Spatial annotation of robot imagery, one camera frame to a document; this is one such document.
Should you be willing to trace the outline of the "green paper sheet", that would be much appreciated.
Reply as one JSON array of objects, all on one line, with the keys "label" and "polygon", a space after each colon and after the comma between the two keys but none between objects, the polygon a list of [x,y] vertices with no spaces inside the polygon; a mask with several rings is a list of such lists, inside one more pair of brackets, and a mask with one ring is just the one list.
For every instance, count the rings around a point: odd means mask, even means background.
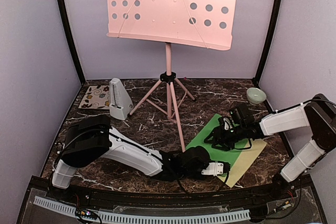
[{"label": "green paper sheet", "polygon": [[234,144],[233,149],[228,149],[227,145],[219,142],[219,137],[213,136],[213,130],[219,126],[223,126],[224,129],[229,129],[230,131],[231,128],[238,126],[238,124],[234,124],[232,119],[227,117],[224,118],[219,114],[215,114],[186,146],[186,150],[192,147],[201,146],[208,151],[211,160],[227,162],[233,166],[239,158],[241,152],[252,148],[251,139],[246,138],[239,140]]}]

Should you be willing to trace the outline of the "pink music stand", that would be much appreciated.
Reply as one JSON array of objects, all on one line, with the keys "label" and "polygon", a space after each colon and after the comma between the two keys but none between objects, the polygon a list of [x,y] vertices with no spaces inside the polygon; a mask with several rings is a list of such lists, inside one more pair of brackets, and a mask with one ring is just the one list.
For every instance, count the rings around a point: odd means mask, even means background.
[{"label": "pink music stand", "polygon": [[236,0],[107,0],[108,36],[165,43],[166,116],[180,124],[172,45],[230,50]]}]

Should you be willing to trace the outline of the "yellow paper sheet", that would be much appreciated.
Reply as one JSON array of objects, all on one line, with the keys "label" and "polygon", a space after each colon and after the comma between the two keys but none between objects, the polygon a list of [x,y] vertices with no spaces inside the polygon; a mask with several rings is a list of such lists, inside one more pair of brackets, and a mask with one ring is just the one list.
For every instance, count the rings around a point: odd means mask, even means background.
[{"label": "yellow paper sheet", "polygon": [[253,162],[261,154],[267,143],[264,140],[255,140],[248,150],[232,150],[224,153],[224,161],[229,162],[230,172],[225,184],[232,188],[247,172]]}]

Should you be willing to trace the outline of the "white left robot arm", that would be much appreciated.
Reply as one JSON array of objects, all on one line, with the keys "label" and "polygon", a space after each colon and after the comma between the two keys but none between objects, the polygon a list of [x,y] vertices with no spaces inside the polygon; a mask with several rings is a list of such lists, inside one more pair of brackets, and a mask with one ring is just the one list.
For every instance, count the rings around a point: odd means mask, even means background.
[{"label": "white left robot arm", "polygon": [[224,172],[224,165],[211,160],[202,146],[177,154],[152,150],[121,134],[111,126],[107,115],[99,115],[69,127],[65,148],[56,160],[57,166],[51,177],[54,193],[63,201],[71,200],[74,189],[70,182],[76,171],[101,157],[166,182],[183,177],[217,176]]}]

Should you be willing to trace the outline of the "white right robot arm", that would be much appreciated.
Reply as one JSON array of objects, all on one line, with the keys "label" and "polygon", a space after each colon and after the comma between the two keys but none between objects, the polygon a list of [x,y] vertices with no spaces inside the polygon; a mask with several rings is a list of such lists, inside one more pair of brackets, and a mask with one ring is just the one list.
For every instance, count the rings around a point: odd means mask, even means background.
[{"label": "white right robot arm", "polygon": [[232,108],[230,117],[219,117],[219,125],[204,139],[212,148],[230,151],[241,140],[264,139],[277,133],[308,127],[312,137],[304,147],[281,169],[279,177],[268,188],[273,200],[288,191],[288,183],[313,168],[335,149],[335,103],[319,93],[312,99],[282,110],[276,110],[256,120],[246,104]]}]

